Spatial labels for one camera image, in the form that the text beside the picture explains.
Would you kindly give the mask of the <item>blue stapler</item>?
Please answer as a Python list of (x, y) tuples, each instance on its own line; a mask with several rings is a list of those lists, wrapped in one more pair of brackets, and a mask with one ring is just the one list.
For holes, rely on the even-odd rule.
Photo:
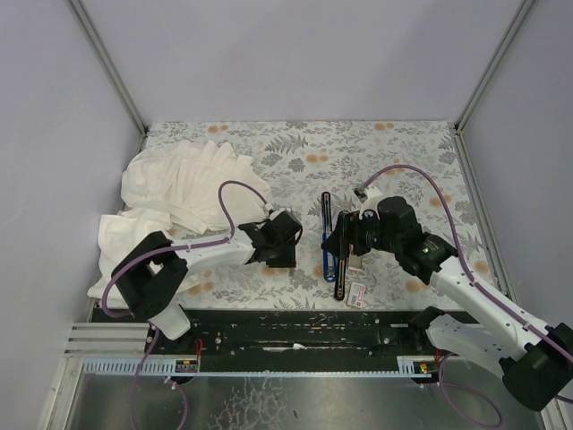
[[(322, 219), (322, 241), (325, 241), (332, 233), (333, 222), (331, 214), (331, 195), (329, 192), (321, 194), (321, 219)], [(335, 282), (337, 278), (336, 258), (328, 251), (322, 251), (323, 278), (326, 282)]]

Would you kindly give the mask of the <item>black stapler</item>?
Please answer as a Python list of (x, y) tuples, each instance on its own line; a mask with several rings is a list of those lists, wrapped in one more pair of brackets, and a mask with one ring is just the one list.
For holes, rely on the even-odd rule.
[(338, 260), (338, 268), (336, 271), (336, 281), (334, 287), (334, 298), (337, 301), (343, 301), (346, 296), (346, 269), (348, 258)]

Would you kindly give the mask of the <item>metal staple strip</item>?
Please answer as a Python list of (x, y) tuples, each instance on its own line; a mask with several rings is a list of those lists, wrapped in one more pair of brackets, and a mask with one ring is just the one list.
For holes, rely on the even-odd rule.
[(363, 257), (357, 255), (350, 255), (348, 258), (348, 269), (354, 272), (363, 271)]

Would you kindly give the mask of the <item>red white staple box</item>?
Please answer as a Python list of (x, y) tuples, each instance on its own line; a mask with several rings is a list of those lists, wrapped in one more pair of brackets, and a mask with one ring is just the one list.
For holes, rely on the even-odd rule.
[(361, 309), (363, 307), (366, 287), (364, 284), (353, 282), (351, 284), (346, 304), (353, 308)]

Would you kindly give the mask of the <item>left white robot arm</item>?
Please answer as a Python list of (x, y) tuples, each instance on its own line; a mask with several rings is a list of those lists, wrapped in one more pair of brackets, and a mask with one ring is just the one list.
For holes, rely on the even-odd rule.
[(294, 268), (302, 233), (301, 222), (284, 209), (236, 227), (231, 237), (175, 242), (160, 231), (153, 232), (116, 266), (111, 284), (117, 287), (129, 315), (159, 329), (167, 339), (178, 340), (191, 329), (189, 318), (175, 302), (185, 279), (219, 267), (252, 263)]

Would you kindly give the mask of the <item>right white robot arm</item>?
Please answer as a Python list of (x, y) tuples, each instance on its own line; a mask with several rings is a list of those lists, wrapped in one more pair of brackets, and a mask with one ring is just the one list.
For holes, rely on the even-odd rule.
[(431, 344), (455, 353), (502, 380), (524, 407), (540, 411), (572, 380), (572, 330), (551, 326), (484, 285), (461, 262), (459, 250), (423, 231), (402, 197), (370, 199), (359, 211), (342, 211), (321, 247), (340, 261), (371, 250), (393, 254), (399, 266), (468, 312), (479, 328), (465, 328), (442, 311), (422, 312)]

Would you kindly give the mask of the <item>floral tablecloth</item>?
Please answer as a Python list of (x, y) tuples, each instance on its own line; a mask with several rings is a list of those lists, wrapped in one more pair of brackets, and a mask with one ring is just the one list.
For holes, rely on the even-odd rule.
[[(142, 151), (181, 140), (227, 142), (236, 154), (252, 157), (254, 172), (270, 186), (265, 203), (289, 208), (303, 226), (295, 268), (252, 263), (192, 275), (175, 298), (184, 308), (345, 308), (322, 276), (321, 194), (330, 193), (334, 212), (354, 211), (360, 206), (354, 189), (367, 182), (386, 197), (405, 198), (426, 232), (461, 245), (481, 283), (495, 283), (443, 121), (158, 122)], [(176, 226), (169, 238), (227, 236), (231, 226), (237, 225), (203, 235)], [(110, 309), (124, 307), (110, 281), (100, 298)]]

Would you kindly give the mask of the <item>white cloth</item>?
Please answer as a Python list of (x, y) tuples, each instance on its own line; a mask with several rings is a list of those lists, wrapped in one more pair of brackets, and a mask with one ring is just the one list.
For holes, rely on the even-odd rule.
[(203, 235), (263, 219), (270, 186), (252, 163), (227, 142), (181, 140), (139, 153), (122, 175), (126, 210), (100, 218), (101, 278), (89, 297), (102, 297), (112, 270), (150, 233), (173, 237), (180, 226)]

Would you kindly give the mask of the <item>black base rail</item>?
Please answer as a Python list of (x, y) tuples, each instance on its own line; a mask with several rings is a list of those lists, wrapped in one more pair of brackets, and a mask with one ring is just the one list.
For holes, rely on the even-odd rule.
[(416, 312), (188, 310), (185, 314), (191, 329), (178, 340), (161, 336), (150, 357), (289, 363), (406, 357), (421, 358), (431, 366), (442, 355), (414, 324)]

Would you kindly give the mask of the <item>right aluminium frame post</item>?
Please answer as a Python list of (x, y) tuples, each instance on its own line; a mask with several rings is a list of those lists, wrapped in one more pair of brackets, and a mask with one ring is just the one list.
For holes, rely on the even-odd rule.
[(495, 74), (501, 67), (507, 53), (511, 49), (514, 41), (520, 33), (523, 26), (526, 24), (529, 15), (537, 6), (537, 0), (523, 0), (509, 22), (509, 26), (505, 29), (499, 43), (493, 51), (493, 54), (488, 61), (483, 73), (481, 74), (468, 102), (465, 104), (458, 119), (453, 123), (453, 129), (457, 135), (461, 136), (466, 129), (472, 114), (478, 107), (481, 98), (488, 90)]

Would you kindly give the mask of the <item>aluminium frame post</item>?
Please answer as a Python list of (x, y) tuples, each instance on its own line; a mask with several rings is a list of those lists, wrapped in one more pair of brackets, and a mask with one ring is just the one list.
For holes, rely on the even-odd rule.
[(481, 74), (468, 102), (465, 104), (458, 119), (453, 123), (453, 129), (457, 135), (461, 136), (466, 129), (472, 114), (478, 107), (481, 98), (488, 90), (495, 74), (501, 67), (507, 53), (511, 49), (514, 41), (520, 33), (523, 26), (526, 24), (529, 15), (537, 6), (537, 0), (523, 0), (509, 22), (509, 26), (505, 29), (499, 43), (493, 51), (493, 54), (488, 61), (483, 73)]
[(145, 136), (149, 127), (147, 126), (140, 110), (125, 85), (124, 79), (119, 73), (112, 56), (101, 38), (95, 22), (90, 17), (90, 13), (83, 1), (80, 0), (66, 0), (65, 3), (69, 7), (75, 20), (81, 29), (82, 34), (88, 41), (88, 44), (98, 60), (104, 75), (107, 77), (112, 90), (122, 105), (124, 112), (130, 119), (133, 127), (140, 136)]

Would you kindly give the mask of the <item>left aluminium frame post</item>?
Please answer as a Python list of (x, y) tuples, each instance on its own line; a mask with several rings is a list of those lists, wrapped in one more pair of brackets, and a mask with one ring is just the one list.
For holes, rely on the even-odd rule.
[(122, 105), (124, 112), (130, 119), (133, 127), (140, 136), (145, 136), (149, 127), (147, 126), (140, 110), (125, 85), (124, 79), (119, 73), (112, 56), (101, 38), (95, 22), (90, 17), (90, 13), (83, 1), (80, 0), (66, 0), (65, 3), (69, 7), (75, 20), (81, 29), (82, 34), (88, 41), (88, 44), (98, 60), (104, 75), (107, 77), (112, 90)]

